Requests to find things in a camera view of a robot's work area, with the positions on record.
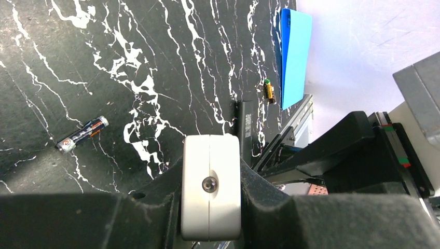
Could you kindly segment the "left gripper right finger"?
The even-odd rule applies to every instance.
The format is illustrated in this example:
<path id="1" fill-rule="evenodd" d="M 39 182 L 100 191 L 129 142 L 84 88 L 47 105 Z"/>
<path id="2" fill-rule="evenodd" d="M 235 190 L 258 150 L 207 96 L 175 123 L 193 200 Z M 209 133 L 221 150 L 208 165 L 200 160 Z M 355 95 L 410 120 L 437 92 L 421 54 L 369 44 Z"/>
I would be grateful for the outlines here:
<path id="1" fill-rule="evenodd" d="M 439 248 L 439 226 L 407 195 L 289 196 L 240 171 L 245 248 Z"/>

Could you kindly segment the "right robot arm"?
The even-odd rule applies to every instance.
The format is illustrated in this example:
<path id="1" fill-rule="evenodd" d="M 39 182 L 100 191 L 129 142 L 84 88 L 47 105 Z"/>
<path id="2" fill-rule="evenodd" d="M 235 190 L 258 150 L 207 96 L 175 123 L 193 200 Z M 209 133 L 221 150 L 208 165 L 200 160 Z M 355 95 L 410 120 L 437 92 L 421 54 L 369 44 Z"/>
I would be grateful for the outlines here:
<path id="1" fill-rule="evenodd" d="M 396 73 L 391 112 L 350 112 L 304 148 L 284 137 L 254 165 L 273 183 L 311 181 L 330 193 L 391 193 L 439 208 L 439 54 Z"/>

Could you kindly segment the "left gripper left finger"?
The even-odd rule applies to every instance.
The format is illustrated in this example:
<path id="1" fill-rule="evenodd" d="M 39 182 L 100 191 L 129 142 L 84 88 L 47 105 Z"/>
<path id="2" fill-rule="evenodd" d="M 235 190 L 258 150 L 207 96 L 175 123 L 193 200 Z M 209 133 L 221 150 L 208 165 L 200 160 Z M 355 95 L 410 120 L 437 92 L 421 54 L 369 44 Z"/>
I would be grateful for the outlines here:
<path id="1" fill-rule="evenodd" d="M 1 194 L 1 248 L 178 248 L 182 158 L 129 194 Z"/>

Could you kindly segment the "white remote control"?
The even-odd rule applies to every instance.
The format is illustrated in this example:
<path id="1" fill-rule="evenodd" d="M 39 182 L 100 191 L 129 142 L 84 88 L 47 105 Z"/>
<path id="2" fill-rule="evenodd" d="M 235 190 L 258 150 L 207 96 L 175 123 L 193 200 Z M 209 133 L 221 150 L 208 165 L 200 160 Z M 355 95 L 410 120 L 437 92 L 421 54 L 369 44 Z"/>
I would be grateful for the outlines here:
<path id="1" fill-rule="evenodd" d="M 236 240 L 241 232 L 238 138 L 191 135 L 184 140 L 181 235 L 184 240 Z"/>

